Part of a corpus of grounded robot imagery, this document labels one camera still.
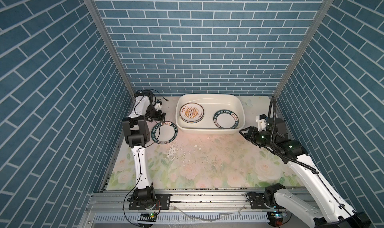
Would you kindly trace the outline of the green rim text plate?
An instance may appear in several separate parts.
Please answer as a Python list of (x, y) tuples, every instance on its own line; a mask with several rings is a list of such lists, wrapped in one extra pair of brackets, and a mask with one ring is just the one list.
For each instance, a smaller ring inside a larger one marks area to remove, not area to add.
[(151, 131), (152, 140), (159, 145), (169, 144), (176, 139), (178, 128), (172, 122), (158, 123)]
[(233, 130), (239, 125), (239, 117), (231, 110), (222, 109), (213, 116), (214, 124), (222, 130)]

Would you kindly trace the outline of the orange sunburst plate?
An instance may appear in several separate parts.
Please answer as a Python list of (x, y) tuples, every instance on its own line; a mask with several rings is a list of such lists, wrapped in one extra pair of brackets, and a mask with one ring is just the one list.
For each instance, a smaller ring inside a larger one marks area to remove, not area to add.
[(182, 121), (189, 123), (189, 124), (196, 124), (196, 123), (200, 122), (203, 118), (204, 118), (203, 116), (195, 117), (195, 118), (187, 118), (187, 117), (181, 116)]
[(197, 103), (187, 103), (183, 105), (180, 109), (180, 117), (195, 118), (195, 117), (204, 117), (205, 111), (204, 108)]

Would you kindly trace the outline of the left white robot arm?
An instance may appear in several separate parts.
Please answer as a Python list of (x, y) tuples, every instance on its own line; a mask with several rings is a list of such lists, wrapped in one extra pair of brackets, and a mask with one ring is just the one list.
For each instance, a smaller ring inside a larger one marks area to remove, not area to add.
[(146, 149), (151, 141), (148, 122), (164, 123), (166, 114), (161, 111), (162, 102), (156, 99), (152, 89), (139, 90), (134, 98), (131, 114), (122, 121), (125, 142), (133, 153), (136, 170), (130, 205), (133, 209), (156, 209), (158, 202), (146, 164)]

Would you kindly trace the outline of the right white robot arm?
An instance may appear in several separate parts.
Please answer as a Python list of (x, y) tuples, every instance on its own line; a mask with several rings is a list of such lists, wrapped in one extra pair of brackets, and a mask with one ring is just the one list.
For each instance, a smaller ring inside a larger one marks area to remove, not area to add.
[(259, 131), (256, 127), (242, 129), (240, 134), (253, 145), (281, 158), (317, 204), (311, 206), (282, 184), (274, 184), (265, 188), (267, 207), (285, 208), (310, 228), (368, 228), (371, 225), (365, 212), (357, 212), (331, 186), (300, 142), (276, 135), (274, 130)]

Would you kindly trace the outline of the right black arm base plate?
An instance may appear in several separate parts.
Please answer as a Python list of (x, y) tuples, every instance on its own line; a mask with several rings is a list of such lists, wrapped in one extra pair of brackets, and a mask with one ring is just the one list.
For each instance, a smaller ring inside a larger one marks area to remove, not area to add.
[(268, 207), (265, 204), (263, 194), (249, 192), (249, 193), (246, 193), (246, 198), (249, 201), (252, 210), (268, 209)]

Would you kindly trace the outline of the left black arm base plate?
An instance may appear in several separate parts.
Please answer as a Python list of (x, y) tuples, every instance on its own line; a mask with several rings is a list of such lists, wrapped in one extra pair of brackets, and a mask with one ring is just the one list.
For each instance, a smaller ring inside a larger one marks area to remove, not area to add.
[(163, 211), (170, 208), (170, 194), (157, 194), (154, 201), (152, 199), (145, 201), (134, 201), (130, 199), (129, 210), (130, 211)]

